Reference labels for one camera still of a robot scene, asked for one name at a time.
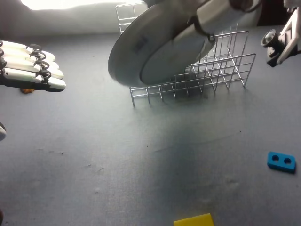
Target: yellow block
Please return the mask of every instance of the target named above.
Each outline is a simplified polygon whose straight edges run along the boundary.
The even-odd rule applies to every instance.
[[[214,226],[210,213],[201,216],[178,220],[174,226]]]

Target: metal wire rack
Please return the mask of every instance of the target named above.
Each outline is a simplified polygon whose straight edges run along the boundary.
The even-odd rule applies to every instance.
[[[146,9],[143,2],[116,6],[120,34]],[[189,96],[193,89],[202,94],[206,87],[212,87],[215,92],[219,85],[224,84],[229,89],[235,81],[240,81],[245,87],[256,57],[256,54],[245,54],[248,34],[248,31],[238,31],[238,25],[231,27],[215,36],[216,44],[207,56],[187,66],[183,73],[171,77],[169,82],[143,88],[130,87],[133,106],[138,97],[147,97],[150,102],[153,95],[159,95],[163,100],[164,94],[171,92],[174,97],[180,92]]]

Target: white wall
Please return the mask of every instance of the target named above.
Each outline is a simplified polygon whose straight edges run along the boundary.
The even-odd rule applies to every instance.
[[[20,0],[0,0],[0,31],[4,37],[119,32],[115,6],[121,3],[31,10]],[[255,25],[259,16],[260,12],[247,15],[241,25]]]

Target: gray table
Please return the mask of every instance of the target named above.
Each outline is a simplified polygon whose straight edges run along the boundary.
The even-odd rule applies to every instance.
[[[10,226],[172,226],[211,213],[215,226],[296,226],[300,174],[267,167],[269,151],[301,161],[301,56],[275,69],[257,54],[247,89],[159,97],[133,108],[107,60],[117,35],[36,38],[65,73],[63,93],[0,88],[0,207]]]

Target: blue rectangular object with holes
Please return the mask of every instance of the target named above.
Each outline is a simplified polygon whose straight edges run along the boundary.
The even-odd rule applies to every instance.
[[[270,152],[268,155],[268,166],[275,170],[280,170],[288,173],[295,173],[296,160],[291,155]]]

